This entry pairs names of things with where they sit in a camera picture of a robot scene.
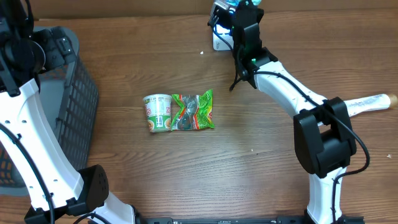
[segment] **green snack bag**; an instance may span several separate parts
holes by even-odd
[[[211,120],[213,90],[206,91],[203,96],[173,94],[172,97],[180,106],[172,121],[172,131],[214,128]]]

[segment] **black mount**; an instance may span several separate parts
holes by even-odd
[[[356,153],[356,145],[354,137],[342,125],[330,119],[324,110],[352,129],[344,101],[336,97],[325,100],[321,107],[302,110],[293,117],[294,148],[305,171],[324,178],[330,171],[349,165],[350,157]],[[330,129],[320,133],[319,122],[330,124]]]
[[[253,76],[260,66],[278,61],[266,47],[262,47],[259,23],[263,15],[264,10],[255,6],[251,0],[241,1],[235,10],[215,7],[208,23],[209,26],[217,23],[231,31],[236,70],[242,80],[249,82],[253,88],[257,88]]]
[[[0,1],[0,93],[19,96],[19,88],[38,74],[67,65],[76,54],[64,31],[55,27],[34,32],[30,4],[28,16],[20,1]]]

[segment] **plastic basket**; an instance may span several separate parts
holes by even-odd
[[[76,55],[76,35],[63,28]],[[44,113],[62,151],[76,169],[86,167],[98,105],[98,89],[78,56],[76,62],[40,75]],[[0,144],[0,194],[27,195],[25,183]]]

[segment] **wooden table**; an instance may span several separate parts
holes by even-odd
[[[301,215],[308,174],[294,153],[292,120],[271,98],[234,78],[215,52],[208,16],[40,21],[76,32],[100,98],[88,165],[147,217]],[[327,98],[398,93],[398,10],[266,14],[261,38],[287,70]],[[214,90],[215,129],[149,134],[142,98]],[[352,119],[370,168],[344,179],[341,206],[367,223],[398,223],[398,111]],[[360,148],[349,170],[364,163]],[[0,196],[0,222],[21,223],[29,197]],[[59,223],[71,223],[63,218]]]

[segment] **black cable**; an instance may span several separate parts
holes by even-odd
[[[108,222],[105,218],[103,218],[101,215],[98,215],[95,212],[92,213],[87,213],[86,215],[82,215],[81,217],[79,217],[73,224],[78,224],[80,223],[83,219],[91,217],[92,218],[97,218],[99,219],[101,222],[103,222],[104,224],[111,224],[110,222]]]
[[[29,25],[33,25],[33,22],[34,22],[34,20],[33,20],[33,13],[32,13],[32,6],[30,5],[30,2],[29,2],[29,0],[25,0],[25,2],[26,2],[26,8],[27,8],[27,18],[28,18],[28,21],[29,21]]]
[[[237,52],[236,58],[235,58],[235,64],[238,65],[238,68],[240,69],[240,71],[243,71],[243,65],[240,61],[241,51],[243,48],[244,47],[242,45],[239,46],[239,49],[238,49],[238,52]],[[234,82],[232,83],[232,85],[229,87],[229,91],[234,90],[235,85],[238,84],[238,82],[240,82],[241,80],[242,80],[242,77],[240,77],[238,79],[238,70],[236,69],[236,66],[235,66],[235,79],[234,79]]]
[[[234,54],[234,50],[233,50],[231,44],[229,44],[224,38],[222,38],[219,35],[219,33],[217,33],[216,28],[215,28],[216,26],[217,26],[217,24],[214,27],[211,26],[211,30],[213,31],[214,35],[216,35],[221,41],[223,41],[228,46],[228,48],[230,49],[230,51],[231,51],[231,53],[233,55]],[[234,57],[235,65],[238,65],[240,70],[243,70],[243,65],[241,65],[241,62],[240,62],[240,60],[238,58],[240,57],[242,49],[243,49],[243,46],[241,45],[239,47],[239,49],[238,49],[237,56]],[[234,79],[234,82],[232,83],[232,85],[229,87],[229,91],[232,91],[235,88],[235,85],[238,84],[238,82],[240,82],[241,80],[242,80],[242,78],[238,78],[238,70],[235,67],[235,79]]]
[[[21,151],[22,155],[24,155],[27,163],[29,164],[30,168],[32,169],[33,173],[36,176],[37,181],[39,182],[40,187],[43,190],[45,200],[49,203],[49,209],[50,209],[50,223],[54,224],[55,223],[55,212],[54,212],[54,204],[52,202],[52,195],[50,194],[47,186],[44,183],[43,177],[40,174],[38,168],[36,167],[35,163],[33,162],[33,159],[29,155],[29,153],[26,151],[25,147],[22,145],[20,140],[4,125],[0,124],[0,130],[8,136],[12,143],[14,143],[18,149]]]
[[[336,210],[335,210],[335,200],[336,200],[336,186],[338,184],[338,180],[344,176],[347,175],[353,175],[353,174],[358,174],[364,170],[366,170],[369,167],[370,164],[370,155],[367,147],[365,146],[365,143],[363,143],[362,139],[347,125],[345,125],[340,119],[338,119],[334,114],[329,112],[326,108],[322,107],[319,105],[317,102],[313,101],[308,95],[306,95],[292,80],[289,78],[285,77],[284,75],[280,73],[275,73],[275,72],[256,72],[255,74],[263,74],[263,75],[274,75],[277,76],[285,81],[287,81],[289,84],[291,84],[308,102],[313,104],[314,106],[321,108],[332,120],[336,121],[338,124],[342,125],[349,133],[352,135],[355,140],[358,142],[358,144],[362,147],[363,152],[365,153],[366,156],[366,162],[365,165],[358,169],[358,170],[353,170],[350,172],[345,172],[344,174],[338,175],[334,180],[333,180],[333,193],[332,193],[332,201],[331,201],[331,209],[332,209],[332,214],[333,214],[333,223],[336,223]]]

